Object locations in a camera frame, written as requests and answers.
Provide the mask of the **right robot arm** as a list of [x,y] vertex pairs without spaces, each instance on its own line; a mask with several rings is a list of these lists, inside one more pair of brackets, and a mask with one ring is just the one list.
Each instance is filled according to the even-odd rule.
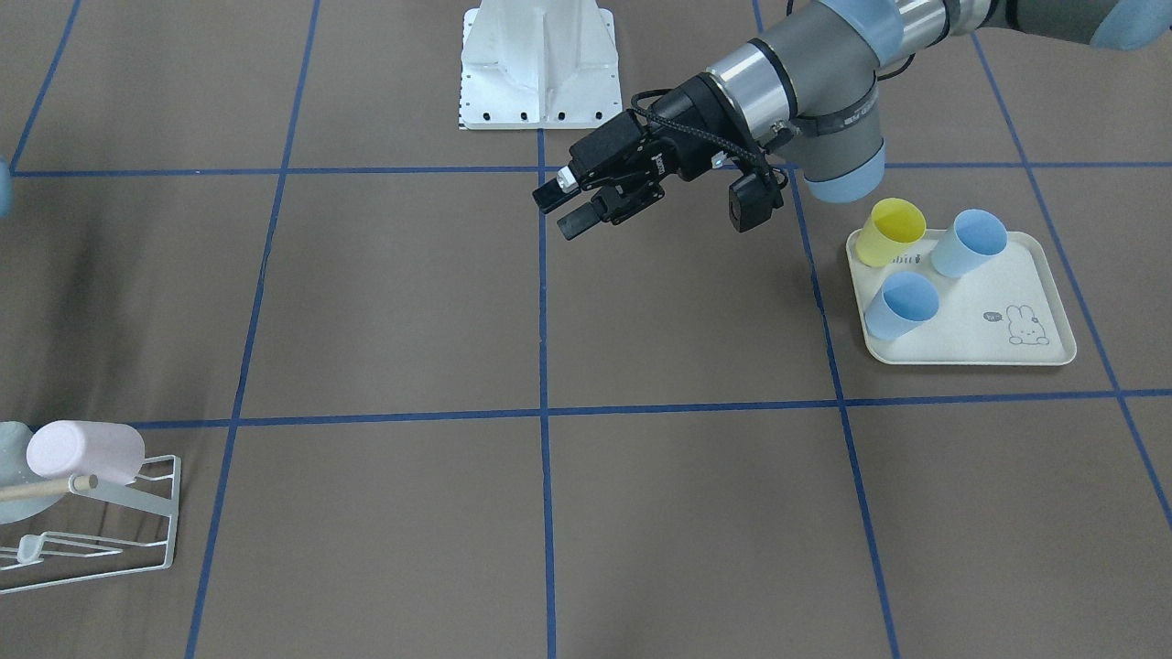
[[11,212],[13,199],[13,186],[8,164],[0,161],[0,216],[5,217]]

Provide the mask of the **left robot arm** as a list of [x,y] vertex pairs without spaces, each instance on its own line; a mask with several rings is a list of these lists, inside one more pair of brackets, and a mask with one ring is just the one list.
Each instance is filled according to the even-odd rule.
[[672,89],[640,91],[628,108],[570,147],[570,162],[536,188],[573,239],[620,224],[663,197],[672,175],[690,182],[725,156],[732,227],[745,232],[783,205],[786,181],[766,161],[799,167],[817,199],[851,203],[883,181],[880,72],[919,50],[983,27],[1142,49],[1168,32],[1167,1],[812,1],[706,72]]

